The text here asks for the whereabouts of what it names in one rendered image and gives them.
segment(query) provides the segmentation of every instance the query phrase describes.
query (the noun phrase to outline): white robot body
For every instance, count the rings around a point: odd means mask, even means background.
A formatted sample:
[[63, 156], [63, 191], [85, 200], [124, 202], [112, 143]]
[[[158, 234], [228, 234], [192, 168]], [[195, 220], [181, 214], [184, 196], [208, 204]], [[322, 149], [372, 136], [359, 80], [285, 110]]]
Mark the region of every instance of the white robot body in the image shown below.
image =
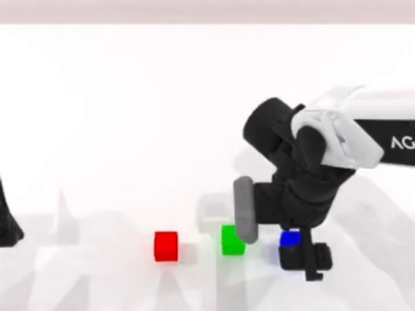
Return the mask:
[[384, 149], [355, 120], [414, 120], [415, 90], [336, 87], [297, 113], [294, 137], [303, 126], [318, 130], [327, 142], [323, 165], [374, 168]]

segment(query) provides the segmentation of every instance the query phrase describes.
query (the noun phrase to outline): green cube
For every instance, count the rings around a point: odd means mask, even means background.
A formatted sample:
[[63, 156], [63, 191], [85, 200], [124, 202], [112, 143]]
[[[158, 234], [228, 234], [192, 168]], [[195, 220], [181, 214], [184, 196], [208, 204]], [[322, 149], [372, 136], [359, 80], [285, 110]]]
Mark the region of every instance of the green cube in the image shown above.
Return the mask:
[[222, 226], [221, 244], [224, 256], [238, 256], [245, 253], [245, 243], [236, 235], [234, 225]]

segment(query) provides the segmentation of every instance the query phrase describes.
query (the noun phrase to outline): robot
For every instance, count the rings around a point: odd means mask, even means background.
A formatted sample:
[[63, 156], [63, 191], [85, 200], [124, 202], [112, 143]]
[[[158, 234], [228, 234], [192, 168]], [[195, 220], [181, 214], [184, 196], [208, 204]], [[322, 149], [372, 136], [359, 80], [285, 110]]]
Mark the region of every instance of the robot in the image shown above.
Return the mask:
[[14, 247], [25, 234], [8, 208], [0, 180], [0, 248]]
[[319, 271], [333, 265], [331, 250], [313, 243], [312, 229], [357, 169], [415, 164], [415, 121], [407, 118], [415, 115], [414, 98], [414, 91], [359, 86], [332, 89], [307, 107], [278, 98], [260, 104], [243, 137], [276, 172], [269, 182], [234, 182], [237, 237], [253, 244], [259, 225], [279, 225], [281, 267], [321, 281]]

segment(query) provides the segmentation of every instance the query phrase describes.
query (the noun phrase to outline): logo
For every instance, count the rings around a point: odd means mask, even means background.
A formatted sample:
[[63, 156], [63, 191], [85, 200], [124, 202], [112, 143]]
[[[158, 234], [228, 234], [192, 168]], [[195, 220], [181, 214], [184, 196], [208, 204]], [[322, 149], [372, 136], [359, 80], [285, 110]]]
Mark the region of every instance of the logo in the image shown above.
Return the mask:
[[404, 136], [401, 140], [397, 139], [395, 136], [392, 137], [392, 146], [394, 149], [398, 147], [399, 149], [413, 150], [415, 149], [415, 141], [411, 136]]

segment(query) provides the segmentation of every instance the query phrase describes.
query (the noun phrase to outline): red cube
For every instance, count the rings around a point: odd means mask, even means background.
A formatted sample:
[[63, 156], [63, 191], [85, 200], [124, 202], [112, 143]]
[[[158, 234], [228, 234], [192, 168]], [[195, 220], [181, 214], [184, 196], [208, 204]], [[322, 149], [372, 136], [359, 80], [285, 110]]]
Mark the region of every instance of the red cube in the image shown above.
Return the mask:
[[154, 259], [160, 261], [178, 261], [178, 233], [176, 231], [158, 231], [154, 233]]

